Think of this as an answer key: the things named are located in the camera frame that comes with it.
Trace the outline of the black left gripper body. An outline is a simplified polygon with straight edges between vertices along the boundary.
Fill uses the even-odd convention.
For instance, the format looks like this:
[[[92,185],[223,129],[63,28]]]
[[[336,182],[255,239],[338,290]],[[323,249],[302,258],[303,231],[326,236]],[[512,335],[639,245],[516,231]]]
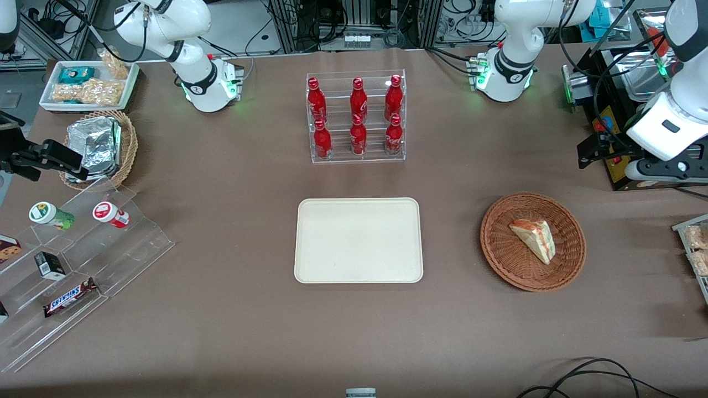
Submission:
[[[671,160],[647,155],[638,161],[638,174],[645,180],[706,180],[706,145],[691,145]]]

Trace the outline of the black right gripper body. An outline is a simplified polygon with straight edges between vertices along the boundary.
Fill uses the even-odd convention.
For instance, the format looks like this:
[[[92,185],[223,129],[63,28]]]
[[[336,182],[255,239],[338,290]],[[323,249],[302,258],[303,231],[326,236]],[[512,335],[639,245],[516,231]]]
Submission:
[[[41,172],[35,168],[40,164],[35,151],[36,145],[10,147],[2,145],[1,169],[8,174],[16,174],[32,182],[39,180]]]

